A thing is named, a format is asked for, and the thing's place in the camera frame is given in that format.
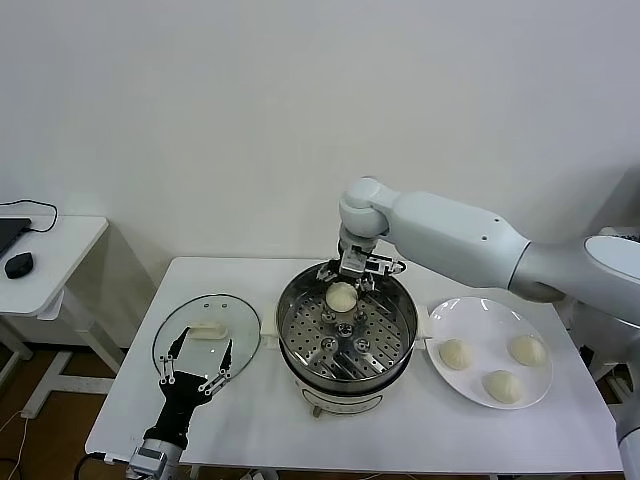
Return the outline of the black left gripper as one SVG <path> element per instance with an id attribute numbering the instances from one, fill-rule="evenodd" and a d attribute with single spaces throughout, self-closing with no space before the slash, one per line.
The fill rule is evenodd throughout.
<path id="1" fill-rule="evenodd" d="M 161 365 L 159 387 L 164 396 L 164 404 L 155 425 L 146 430 L 144 440 L 159 440 L 177 447 L 186 447 L 194 410 L 208 403 L 211 396 L 231 379 L 232 339 L 228 341 L 216 377 L 206 380 L 205 377 L 192 373 L 174 373 L 174 363 L 188 333 L 189 327 L 185 327 L 171 343 L 169 350 L 158 356 Z"/>

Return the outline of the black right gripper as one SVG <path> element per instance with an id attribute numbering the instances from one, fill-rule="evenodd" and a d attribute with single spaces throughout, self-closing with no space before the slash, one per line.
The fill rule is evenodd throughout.
<path id="1" fill-rule="evenodd" d="M 338 278 L 340 281 L 356 283 L 359 292 L 374 291 L 374 276 L 361 277 L 361 252 L 353 244 L 342 240 L 338 242 L 337 248 L 336 263 L 323 264 L 317 271 L 316 279 L 320 282 L 334 282 Z"/>

